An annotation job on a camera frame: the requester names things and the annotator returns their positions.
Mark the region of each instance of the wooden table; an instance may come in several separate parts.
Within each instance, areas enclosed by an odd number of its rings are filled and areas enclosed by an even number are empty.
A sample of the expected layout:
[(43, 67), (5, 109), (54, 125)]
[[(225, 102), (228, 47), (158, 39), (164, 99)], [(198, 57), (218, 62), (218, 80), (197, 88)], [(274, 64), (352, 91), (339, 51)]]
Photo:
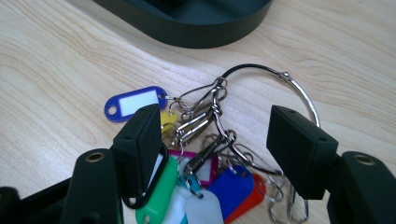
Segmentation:
[[(169, 95), (211, 83), (240, 63), (288, 71), (314, 101), (322, 129), (396, 174), (396, 2), (275, 0), (250, 35), (215, 49), (181, 49), (142, 34), (92, 1), (0, 1), (0, 186), (22, 198), (71, 176), (85, 151), (110, 147), (123, 123), (113, 95), (158, 85)], [(307, 115), (293, 90), (254, 69), (229, 78), (223, 124), (265, 148), (271, 105)], [(310, 203), (309, 223), (329, 222)], [(127, 223), (134, 211), (125, 210)], [(269, 220), (263, 203), (237, 223)]]

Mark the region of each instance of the plastic key label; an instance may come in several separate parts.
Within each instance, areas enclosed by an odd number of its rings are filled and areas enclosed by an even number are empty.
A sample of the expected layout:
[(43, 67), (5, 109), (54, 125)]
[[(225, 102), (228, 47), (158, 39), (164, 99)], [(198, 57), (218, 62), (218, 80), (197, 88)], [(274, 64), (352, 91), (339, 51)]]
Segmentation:
[(176, 182), (177, 161), (170, 157), (151, 197), (148, 199), (148, 203), (144, 207), (136, 209), (135, 217), (137, 223), (163, 223)]
[(228, 224), (233, 222), (264, 200), (264, 195), (267, 192), (265, 180), (258, 174), (252, 174), (252, 176), (254, 179), (253, 191), (251, 191), (247, 198), (233, 210), (227, 219), (225, 219), (224, 223)]
[(253, 191), (254, 180), (245, 166), (233, 166), (225, 170), (207, 189), (213, 192), (221, 205), (224, 220)]
[(220, 224), (224, 223), (221, 215), (219, 199), (209, 190), (198, 191), (202, 198), (191, 195), (186, 203), (186, 216), (189, 224)]
[(166, 91), (158, 86), (115, 95), (107, 100), (105, 115), (111, 121), (122, 122), (128, 120), (137, 109), (145, 105), (159, 104), (160, 109), (164, 109), (168, 100), (161, 96), (166, 95)]
[[(194, 178), (189, 177), (189, 181), (192, 190), (199, 191), (201, 189), (201, 186), (199, 186), (198, 182), (196, 182)], [(173, 190), (168, 210), (166, 211), (165, 218), (163, 219), (163, 224), (188, 223), (186, 217), (186, 203), (190, 196), (192, 196), (192, 193), (187, 189), (184, 176), (181, 176)]]

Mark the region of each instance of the metal clip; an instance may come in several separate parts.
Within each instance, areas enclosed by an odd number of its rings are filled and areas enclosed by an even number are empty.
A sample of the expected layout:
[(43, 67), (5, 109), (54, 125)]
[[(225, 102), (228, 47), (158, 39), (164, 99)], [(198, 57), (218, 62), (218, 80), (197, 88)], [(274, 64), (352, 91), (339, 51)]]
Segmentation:
[(182, 147), (188, 145), (212, 122), (212, 114), (211, 111), (201, 113), (196, 118), (178, 127), (174, 134), (177, 144)]
[(226, 148), (222, 144), (222, 139), (221, 136), (219, 135), (218, 138), (216, 138), (215, 141), (213, 141), (208, 147), (206, 147), (204, 150), (199, 152), (194, 158), (192, 158), (184, 167), (184, 180), (186, 182), (186, 186), (189, 189), (189, 191), (197, 196), (198, 198), (202, 198), (203, 195), (195, 192), (189, 183), (189, 176), (193, 176), (196, 180), (199, 181), (198, 176), (196, 175), (196, 172), (204, 165), (206, 160), (209, 160), (213, 155), (215, 155), (217, 152), (223, 150)]

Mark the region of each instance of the white key tag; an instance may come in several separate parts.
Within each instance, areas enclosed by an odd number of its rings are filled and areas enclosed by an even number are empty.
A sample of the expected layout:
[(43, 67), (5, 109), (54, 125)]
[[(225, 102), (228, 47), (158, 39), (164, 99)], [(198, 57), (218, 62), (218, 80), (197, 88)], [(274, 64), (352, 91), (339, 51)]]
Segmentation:
[(191, 195), (186, 203), (186, 215), (189, 224), (224, 223), (218, 197), (206, 189), (197, 192), (204, 197)]
[[(184, 176), (181, 175), (180, 178), (181, 180), (178, 180), (172, 192), (163, 224), (187, 224), (186, 203), (192, 193), (187, 189)], [(189, 177), (189, 180), (192, 190), (199, 191), (201, 189), (201, 186), (194, 178)]]

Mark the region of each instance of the black stand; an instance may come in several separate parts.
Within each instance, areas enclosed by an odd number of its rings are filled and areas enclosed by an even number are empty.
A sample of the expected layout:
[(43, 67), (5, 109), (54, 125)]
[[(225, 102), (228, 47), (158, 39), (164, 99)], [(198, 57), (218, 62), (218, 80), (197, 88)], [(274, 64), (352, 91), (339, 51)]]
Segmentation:
[(271, 0), (94, 0), (165, 44), (208, 49), (233, 43), (262, 22)]

